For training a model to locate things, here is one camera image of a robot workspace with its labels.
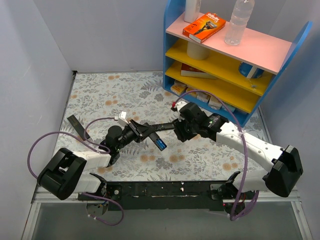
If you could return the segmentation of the white bottle on shelf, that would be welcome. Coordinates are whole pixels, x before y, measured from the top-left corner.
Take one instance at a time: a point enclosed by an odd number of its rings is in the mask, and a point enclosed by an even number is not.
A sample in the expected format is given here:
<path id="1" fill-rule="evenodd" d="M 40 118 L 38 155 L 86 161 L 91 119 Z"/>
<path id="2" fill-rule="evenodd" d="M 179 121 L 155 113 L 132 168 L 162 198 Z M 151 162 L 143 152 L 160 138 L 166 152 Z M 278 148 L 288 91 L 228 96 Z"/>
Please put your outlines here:
<path id="1" fill-rule="evenodd" d="M 193 23 L 199 16 L 201 0 L 186 0 L 184 21 Z"/>

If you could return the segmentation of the light blue tissue pack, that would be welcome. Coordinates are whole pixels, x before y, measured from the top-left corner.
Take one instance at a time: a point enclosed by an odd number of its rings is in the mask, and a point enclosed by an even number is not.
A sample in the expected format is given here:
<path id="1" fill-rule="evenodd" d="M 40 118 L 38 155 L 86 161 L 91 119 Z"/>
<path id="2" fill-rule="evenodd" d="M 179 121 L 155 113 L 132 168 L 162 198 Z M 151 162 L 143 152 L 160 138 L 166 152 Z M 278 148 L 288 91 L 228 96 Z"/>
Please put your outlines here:
<path id="1" fill-rule="evenodd" d="M 231 113 L 234 113 L 236 108 L 226 102 L 224 102 L 222 105 L 221 105 L 221 108 L 226 111 L 226 112 L 231 112 Z"/>

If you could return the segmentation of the orange razor box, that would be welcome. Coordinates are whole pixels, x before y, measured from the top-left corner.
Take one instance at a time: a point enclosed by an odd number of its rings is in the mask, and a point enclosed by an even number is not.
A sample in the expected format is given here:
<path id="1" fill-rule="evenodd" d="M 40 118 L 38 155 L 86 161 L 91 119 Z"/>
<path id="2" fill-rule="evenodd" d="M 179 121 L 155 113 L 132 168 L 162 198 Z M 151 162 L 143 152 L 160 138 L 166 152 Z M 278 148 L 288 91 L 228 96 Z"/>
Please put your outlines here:
<path id="1" fill-rule="evenodd" d="M 182 34 L 196 43 L 201 44 L 224 28 L 226 22 L 225 19 L 219 17 L 216 13 L 208 12 L 186 26 Z"/>

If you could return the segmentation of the black battery cover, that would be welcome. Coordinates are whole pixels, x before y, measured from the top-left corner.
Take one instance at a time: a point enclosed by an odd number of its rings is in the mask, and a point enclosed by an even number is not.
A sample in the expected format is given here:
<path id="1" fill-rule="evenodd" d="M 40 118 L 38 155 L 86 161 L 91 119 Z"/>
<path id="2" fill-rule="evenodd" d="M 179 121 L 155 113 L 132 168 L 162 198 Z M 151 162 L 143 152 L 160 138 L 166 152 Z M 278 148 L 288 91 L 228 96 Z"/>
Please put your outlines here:
<path id="1" fill-rule="evenodd" d="M 89 140 L 91 138 L 87 131 L 85 131 L 83 125 L 74 115 L 67 117 L 67 120 L 83 141 Z"/>

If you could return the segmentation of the red white book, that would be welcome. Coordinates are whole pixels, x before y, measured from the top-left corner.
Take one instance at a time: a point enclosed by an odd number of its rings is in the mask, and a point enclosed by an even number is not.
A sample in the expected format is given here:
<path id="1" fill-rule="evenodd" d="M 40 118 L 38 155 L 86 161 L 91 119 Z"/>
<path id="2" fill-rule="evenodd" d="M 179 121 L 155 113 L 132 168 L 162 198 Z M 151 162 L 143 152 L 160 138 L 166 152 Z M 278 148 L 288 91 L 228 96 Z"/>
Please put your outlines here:
<path id="1" fill-rule="evenodd" d="M 187 65 L 185 63 L 181 64 L 180 75 L 183 77 L 194 77 L 194 78 L 213 79 L 213 80 L 217 79 L 217 77 L 209 73 L 206 73 L 204 71 L 201 71 L 197 68 L 194 68 L 190 65 Z"/>

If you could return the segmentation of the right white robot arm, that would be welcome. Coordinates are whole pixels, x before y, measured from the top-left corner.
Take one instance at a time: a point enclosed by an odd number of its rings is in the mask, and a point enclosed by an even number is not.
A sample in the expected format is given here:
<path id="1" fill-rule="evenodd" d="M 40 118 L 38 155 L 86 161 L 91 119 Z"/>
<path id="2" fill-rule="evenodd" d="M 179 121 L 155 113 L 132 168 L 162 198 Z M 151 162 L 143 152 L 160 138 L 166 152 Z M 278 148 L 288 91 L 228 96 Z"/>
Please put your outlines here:
<path id="1" fill-rule="evenodd" d="M 226 192 L 232 199 L 239 198 L 244 192 L 267 190 L 286 198 L 303 174 L 299 151 L 292 145 L 283 148 L 239 131 L 227 118 L 217 113 L 207 115 L 193 102 L 180 101 L 172 109 L 178 114 L 173 124 L 181 142 L 200 135 L 247 155 L 262 167 L 262 170 L 243 170 L 231 175 Z"/>

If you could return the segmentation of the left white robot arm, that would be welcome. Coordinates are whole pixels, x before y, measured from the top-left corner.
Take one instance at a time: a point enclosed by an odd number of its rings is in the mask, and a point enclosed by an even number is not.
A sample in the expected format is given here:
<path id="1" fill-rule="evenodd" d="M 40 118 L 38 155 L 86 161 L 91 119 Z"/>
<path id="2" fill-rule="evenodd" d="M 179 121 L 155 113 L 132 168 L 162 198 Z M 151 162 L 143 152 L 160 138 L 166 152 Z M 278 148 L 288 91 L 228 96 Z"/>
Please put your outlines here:
<path id="1" fill-rule="evenodd" d="M 60 200 L 67 199 L 74 192 L 101 200 L 107 196 L 106 180 L 95 173 L 85 172 L 114 165 L 120 149 L 132 141 L 140 143 L 146 138 L 150 138 L 160 150 L 166 148 L 155 128 L 147 123 L 141 125 L 129 121 L 124 128 L 113 125 L 98 151 L 60 148 L 37 177 L 37 183 Z"/>

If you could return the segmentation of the blue battery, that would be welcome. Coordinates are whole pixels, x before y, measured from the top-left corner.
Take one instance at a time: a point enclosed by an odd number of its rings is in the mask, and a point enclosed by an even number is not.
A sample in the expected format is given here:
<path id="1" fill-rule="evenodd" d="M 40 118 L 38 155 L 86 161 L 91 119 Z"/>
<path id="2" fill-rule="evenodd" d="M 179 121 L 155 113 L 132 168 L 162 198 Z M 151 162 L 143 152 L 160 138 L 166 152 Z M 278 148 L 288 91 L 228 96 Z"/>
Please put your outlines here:
<path id="1" fill-rule="evenodd" d="M 156 140 L 156 145 L 160 149 L 160 151 L 163 151 L 167 148 L 167 145 L 161 139 Z"/>

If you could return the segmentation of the black remote control body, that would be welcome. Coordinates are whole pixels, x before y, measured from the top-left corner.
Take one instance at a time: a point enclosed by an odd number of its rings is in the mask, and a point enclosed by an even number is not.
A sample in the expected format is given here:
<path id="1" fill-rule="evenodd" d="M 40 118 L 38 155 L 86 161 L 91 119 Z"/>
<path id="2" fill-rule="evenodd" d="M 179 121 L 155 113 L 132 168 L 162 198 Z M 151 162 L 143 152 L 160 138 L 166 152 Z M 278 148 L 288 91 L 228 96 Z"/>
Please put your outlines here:
<path id="1" fill-rule="evenodd" d="M 165 142 L 160 138 L 160 136 L 156 132 L 151 133 L 148 137 L 152 140 L 152 142 L 157 146 L 157 148 L 160 151 L 163 151 L 167 148 Z"/>

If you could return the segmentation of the blue shelf unit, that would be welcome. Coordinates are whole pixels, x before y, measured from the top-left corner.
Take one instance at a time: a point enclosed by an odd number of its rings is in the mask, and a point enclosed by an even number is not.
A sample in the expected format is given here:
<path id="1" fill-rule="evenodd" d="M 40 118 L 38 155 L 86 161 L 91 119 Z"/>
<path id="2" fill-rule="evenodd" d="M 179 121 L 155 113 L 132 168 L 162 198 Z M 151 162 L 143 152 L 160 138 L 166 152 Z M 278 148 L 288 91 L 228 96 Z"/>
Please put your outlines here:
<path id="1" fill-rule="evenodd" d="M 191 39 L 183 35 L 187 26 L 185 5 L 183 0 L 170 0 L 165 7 L 163 88 L 171 92 L 171 86 L 177 80 L 194 89 L 210 92 L 236 108 L 233 114 L 223 109 L 217 113 L 244 126 L 294 59 L 313 23 L 308 21 L 293 42 L 247 28 L 237 46 L 225 43 L 226 30 L 222 29 L 201 44 L 210 50 L 209 56 L 196 60 L 187 55 L 187 44 Z M 260 78 L 246 78 L 239 72 L 242 62 L 262 69 L 264 73 Z M 217 79 L 181 76 L 182 63 Z"/>

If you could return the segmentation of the orange tissue pack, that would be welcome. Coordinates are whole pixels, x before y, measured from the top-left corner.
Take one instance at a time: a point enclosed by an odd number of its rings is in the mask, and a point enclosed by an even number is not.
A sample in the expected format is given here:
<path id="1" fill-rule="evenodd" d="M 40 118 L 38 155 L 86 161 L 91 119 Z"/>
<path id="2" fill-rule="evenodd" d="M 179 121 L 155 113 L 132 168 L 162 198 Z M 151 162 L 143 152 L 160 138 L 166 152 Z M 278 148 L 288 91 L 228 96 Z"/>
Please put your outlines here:
<path id="1" fill-rule="evenodd" d="M 187 87 L 185 92 L 188 93 L 187 94 L 188 96 L 191 96 L 193 98 L 197 98 L 197 96 L 198 96 L 197 90 L 195 88 L 192 88 L 192 87 Z"/>

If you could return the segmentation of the black remote with buttons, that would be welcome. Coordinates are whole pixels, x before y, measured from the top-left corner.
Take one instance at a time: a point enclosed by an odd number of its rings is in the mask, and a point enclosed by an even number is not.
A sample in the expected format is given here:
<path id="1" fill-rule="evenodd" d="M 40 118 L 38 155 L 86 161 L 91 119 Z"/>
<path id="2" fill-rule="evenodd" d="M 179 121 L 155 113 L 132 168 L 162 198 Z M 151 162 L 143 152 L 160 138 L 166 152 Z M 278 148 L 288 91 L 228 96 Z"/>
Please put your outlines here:
<path id="1" fill-rule="evenodd" d="M 175 129 L 175 126 L 172 122 L 152 124 L 151 127 L 154 128 L 156 132 Z"/>

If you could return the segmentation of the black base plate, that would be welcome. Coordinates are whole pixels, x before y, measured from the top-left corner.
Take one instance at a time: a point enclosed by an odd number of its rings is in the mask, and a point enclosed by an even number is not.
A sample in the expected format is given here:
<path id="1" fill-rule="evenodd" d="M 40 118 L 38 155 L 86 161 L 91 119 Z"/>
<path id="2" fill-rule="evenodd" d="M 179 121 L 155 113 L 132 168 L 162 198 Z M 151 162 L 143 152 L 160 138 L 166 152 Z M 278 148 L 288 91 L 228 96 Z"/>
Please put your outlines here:
<path id="1" fill-rule="evenodd" d="M 124 210 L 224 211 L 235 201 L 236 190 L 225 181 L 113 181 L 98 195 L 119 203 Z"/>

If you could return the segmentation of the yellow tissue pack left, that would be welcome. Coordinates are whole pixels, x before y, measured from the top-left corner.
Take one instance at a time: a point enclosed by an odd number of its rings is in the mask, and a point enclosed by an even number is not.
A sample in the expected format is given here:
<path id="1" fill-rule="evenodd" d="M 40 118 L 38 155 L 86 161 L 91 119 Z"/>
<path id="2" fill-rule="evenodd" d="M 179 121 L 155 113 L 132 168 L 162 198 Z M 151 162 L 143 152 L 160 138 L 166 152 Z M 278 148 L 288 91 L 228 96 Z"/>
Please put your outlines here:
<path id="1" fill-rule="evenodd" d="M 187 89 L 187 85 L 178 80 L 175 80 L 173 85 L 170 87 L 170 90 L 178 96 L 183 94 L 186 89 Z"/>

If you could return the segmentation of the white tissue pack right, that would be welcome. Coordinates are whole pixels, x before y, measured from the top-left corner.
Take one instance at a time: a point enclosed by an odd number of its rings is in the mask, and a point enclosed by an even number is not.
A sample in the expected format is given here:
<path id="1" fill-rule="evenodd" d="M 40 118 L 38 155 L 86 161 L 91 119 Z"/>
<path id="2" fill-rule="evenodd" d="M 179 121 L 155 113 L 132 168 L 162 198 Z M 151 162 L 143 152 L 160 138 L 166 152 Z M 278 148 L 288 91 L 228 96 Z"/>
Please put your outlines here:
<path id="1" fill-rule="evenodd" d="M 214 110 L 220 110 L 222 103 L 214 96 L 211 96 L 208 102 L 208 106 Z"/>

